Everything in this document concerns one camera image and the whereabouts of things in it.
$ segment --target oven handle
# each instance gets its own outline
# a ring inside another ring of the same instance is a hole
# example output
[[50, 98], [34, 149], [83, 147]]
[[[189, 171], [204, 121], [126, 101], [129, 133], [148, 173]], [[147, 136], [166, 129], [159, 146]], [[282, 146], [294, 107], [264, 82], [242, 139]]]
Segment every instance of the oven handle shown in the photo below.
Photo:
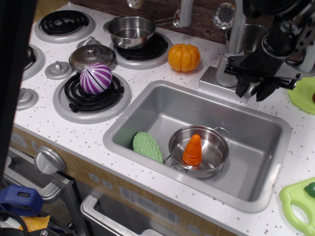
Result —
[[62, 190], [57, 185], [55, 185], [54, 183], [49, 183], [45, 187], [41, 188], [36, 184], [32, 183], [31, 181], [29, 181], [24, 176], [18, 174], [17, 172], [9, 168], [11, 162], [12, 159], [11, 157], [8, 156], [3, 173], [3, 177], [5, 178], [6, 181], [8, 181], [11, 184], [36, 189], [36, 191], [44, 200], [44, 203], [52, 203], [59, 197]]
[[[116, 221], [110, 219], [109, 217], [99, 213], [94, 209], [95, 205], [97, 204], [98, 199], [88, 195], [84, 201], [81, 203], [81, 213], [83, 216], [92, 221], [95, 224], [100, 225], [101, 227], [105, 228], [106, 230], [110, 231], [116, 236], [138, 236], [135, 232], [127, 229], [126, 227], [122, 226], [121, 224], [117, 223]], [[141, 236], [163, 236], [158, 232], [148, 229], [143, 231]]]

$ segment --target green plate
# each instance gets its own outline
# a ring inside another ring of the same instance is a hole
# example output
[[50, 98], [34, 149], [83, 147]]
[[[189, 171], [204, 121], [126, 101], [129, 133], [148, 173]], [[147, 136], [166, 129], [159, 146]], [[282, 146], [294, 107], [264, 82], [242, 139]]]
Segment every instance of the green plate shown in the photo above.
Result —
[[315, 114], [315, 77], [305, 77], [296, 82], [294, 90], [289, 90], [288, 95], [292, 103], [306, 112]]
[[[315, 235], [315, 197], [310, 196], [305, 187], [315, 182], [315, 178], [307, 179], [284, 187], [280, 192], [282, 210], [287, 221], [305, 236]], [[301, 221], [293, 212], [292, 205], [304, 211], [308, 222]]]

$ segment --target purple striped ball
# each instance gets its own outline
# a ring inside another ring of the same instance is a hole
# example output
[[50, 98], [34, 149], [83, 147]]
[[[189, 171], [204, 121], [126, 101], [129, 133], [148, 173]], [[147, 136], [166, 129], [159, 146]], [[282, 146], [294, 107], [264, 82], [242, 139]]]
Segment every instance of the purple striped ball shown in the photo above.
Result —
[[107, 65], [92, 63], [80, 75], [80, 85], [88, 94], [100, 94], [112, 83], [112, 72]]

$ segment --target blue object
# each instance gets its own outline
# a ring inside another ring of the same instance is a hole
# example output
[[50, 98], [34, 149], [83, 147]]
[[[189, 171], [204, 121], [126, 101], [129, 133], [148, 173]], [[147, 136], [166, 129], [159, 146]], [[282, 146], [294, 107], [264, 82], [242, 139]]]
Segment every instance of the blue object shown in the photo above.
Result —
[[20, 216], [38, 215], [43, 199], [33, 188], [10, 185], [0, 192], [0, 207]]

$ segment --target coil burner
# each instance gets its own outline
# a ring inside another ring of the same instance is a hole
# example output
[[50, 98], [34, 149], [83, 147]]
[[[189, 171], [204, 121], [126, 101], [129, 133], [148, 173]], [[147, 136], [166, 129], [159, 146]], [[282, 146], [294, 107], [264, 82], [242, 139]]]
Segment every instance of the coil burner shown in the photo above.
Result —
[[69, 107], [75, 113], [94, 112], [108, 108], [119, 100], [124, 91], [119, 80], [113, 76], [112, 83], [106, 91], [96, 95], [88, 94], [81, 88], [80, 73], [71, 77], [64, 86], [64, 93], [71, 102]]
[[45, 64], [43, 52], [34, 45], [28, 45], [27, 54], [24, 60], [24, 69], [22, 81], [25, 81], [36, 75]]
[[113, 74], [109, 88], [100, 94], [88, 94], [80, 85], [80, 73], [63, 81], [54, 93], [54, 107], [64, 119], [94, 124], [119, 115], [128, 106], [131, 91], [128, 83]]
[[89, 36], [95, 22], [86, 13], [72, 10], [55, 11], [35, 25], [36, 36], [49, 43], [70, 43]]
[[172, 46], [172, 42], [158, 32], [155, 32], [150, 42], [140, 49], [127, 50], [110, 44], [116, 55], [115, 63], [132, 70], [152, 69], [165, 64], [167, 52]]

